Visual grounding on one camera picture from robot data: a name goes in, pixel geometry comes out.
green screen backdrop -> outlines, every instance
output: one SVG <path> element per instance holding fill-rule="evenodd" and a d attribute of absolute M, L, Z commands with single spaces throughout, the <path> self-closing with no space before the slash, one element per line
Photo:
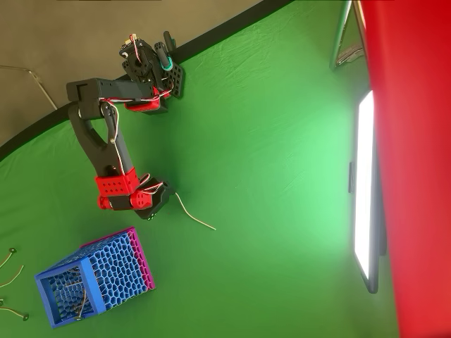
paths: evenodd
<path fill-rule="evenodd" d="M 165 177 L 217 231 L 175 197 L 150 222 L 99 210 L 69 122 L 0 162 L 0 258 L 18 249 L 0 283 L 25 264 L 0 298 L 30 314 L 0 311 L 0 337 L 396 337 L 388 258 L 372 295 L 352 254 L 347 170 L 368 75 L 363 58 L 328 68 L 339 10 L 294 1 L 184 62 L 167 114 L 120 109 L 138 175 Z M 157 289 L 52 330 L 33 275 L 132 225 Z"/>

robotic arm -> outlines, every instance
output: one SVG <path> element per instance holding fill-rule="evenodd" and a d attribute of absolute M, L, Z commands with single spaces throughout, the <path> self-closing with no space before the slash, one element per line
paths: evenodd
<path fill-rule="evenodd" d="M 175 64 L 171 53 L 174 41 L 164 33 L 166 45 L 153 48 L 130 35 L 119 54 L 131 81 L 93 78 L 67 84 L 68 98 L 76 104 L 69 108 L 75 135 L 91 161 L 99 189 L 97 204 L 102 209 L 134 210 L 150 220 L 167 202 L 174 189 L 165 181 L 146 174 L 138 178 L 119 128 L 116 103 L 131 111 L 153 115 L 167 111 L 166 98 L 180 98 L 183 69 Z M 91 120 L 104 119 L 108 128 L 105 142 L 92 127 Z"/>

red wall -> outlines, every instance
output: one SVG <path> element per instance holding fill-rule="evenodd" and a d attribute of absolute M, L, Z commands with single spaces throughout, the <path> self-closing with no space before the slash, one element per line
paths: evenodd
<path fill-rule="evenodd" d="M 401 337 L 451 337 L 451 10 L 363 1 Z"/>

loose wire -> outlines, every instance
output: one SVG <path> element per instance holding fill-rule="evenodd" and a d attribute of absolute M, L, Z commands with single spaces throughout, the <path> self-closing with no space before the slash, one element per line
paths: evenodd
<path fill-rule="evenodd" d="M 24 315 L 21 315 L 19 312 L 14 311 L 12 308 L 3 308 L 3 307 L 0 307 L 0 310 L 6 310 L 6 311 L 9 311 L 9 312 L 12 312 L 12 313 L 14 313 L 15 315 L 18 315 L 19 317 L 22 317 L 22 318 L 25 317 Z"/>
<path fill-rule="evenodd" d="M 14 282 L 14 280 L 20 275 L 22 270 L 23 270 L 23 265 L 19 268 L 19 271 L 16 273 L 16 275 L 13 277 L 12 280 L 10 280 L 9 282 L 6 282 L 4 284 L 0 284 L 0 287 L 5 287 L 6 285 L 10 285 L 12 282 Z"/>
<path fill-rule="evenodd" d="M 13 255 L 12 252 L 10 252 L 9 255 L 7 255 L 7 257 L 1 262 L 0 268 L 1 268 L 3 265 L 5 265 L 5 263 L 8 261 L 8 259 L 11 258 L 12 255 Z"/>
<path fill-rule="evenodd" d="M 179 200 L 179 202 L 180 202 L 180 205 L 182 206 L 183 210 L 186 212 L 186 214 L 187 214 L 188 216 L 190 216 L 190 217 L 191 217 L 193 220 L 195 220 L 196 222 L 199 222 L 199 223 L 205 225 L 206 227 L 209 227 L 210 229 L 216 230 L 216 228 L 215 228 L 215 227 L 212 227 L 210 224 L 206 224 L 206 223 L 202 222 L 201 220 L 198 220 L 197 218 L 191 216 L 191 214 L 187 212 L 185 206 L 183 205 L 183 202 L 182 202 L 182 199 L 180 198 L 180 196 L 178 196 L 177 193 L 175 193 L 175 195 L 177 196 L 177 198 L 178 198 L 178 200 Z"/>

3d printed basket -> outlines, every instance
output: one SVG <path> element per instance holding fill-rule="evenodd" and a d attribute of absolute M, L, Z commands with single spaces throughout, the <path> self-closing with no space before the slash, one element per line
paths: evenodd
<path fill-rule="evenodd" d="M 134 227 L 82 245 L 35 280 L 52 327 L 105 312 L 155 288 Z"/>

